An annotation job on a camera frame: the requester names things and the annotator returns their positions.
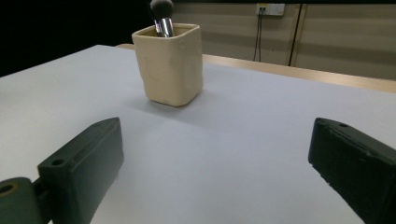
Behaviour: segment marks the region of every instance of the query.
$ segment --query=screw hole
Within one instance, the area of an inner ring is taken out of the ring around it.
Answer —
[[[13,185],[5,185],[0,188],[0,195],[10,192],[14,188]]]
[[[64,163],[64,160],[56,160],[52,162],[53,166],[58,166],[58,165],[62,165]]]

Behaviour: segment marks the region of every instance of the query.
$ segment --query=brush handle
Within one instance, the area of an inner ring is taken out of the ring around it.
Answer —
[[[160,26],[161,26],[161,31],[163,32],[163,37],[174,36],[172,20],[170,18],[161,19]]]

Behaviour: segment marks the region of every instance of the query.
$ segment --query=cream-colored container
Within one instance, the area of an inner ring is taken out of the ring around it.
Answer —
[[[174,23],[173,27],[173,37],[158,37],[150,26],[133,33],[132,39],[147,97],[181,106],[204,85],[201,29],[194,24]]]

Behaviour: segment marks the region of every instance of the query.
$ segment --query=power cord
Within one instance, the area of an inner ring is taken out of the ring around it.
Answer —
[[[256,61],[256,52],[259,49],[259,62],[262,61],[262,15],[265,11],[265,7],[261,7],[259,15],[257,17],[257,34],[256,34],[256,46],[254,48],[253,62]]]

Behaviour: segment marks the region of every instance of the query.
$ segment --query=wooden table edge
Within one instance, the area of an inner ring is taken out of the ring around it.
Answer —
[[[116,47],[123,49],[134,49],[134,45],[132,44],[120,44]],[[285,65],[271,63],[258,63],[207,54],[204,54],[204,62],[231,66],[235,68],[244,68],[264,73],[281,75],[285,77],[304,78],[308,80],[315,80],[336,85],[396,93],[396,81],[394,80],[372,77],[357,77],[345,74],[316,71],[311,69],[288,67]]]

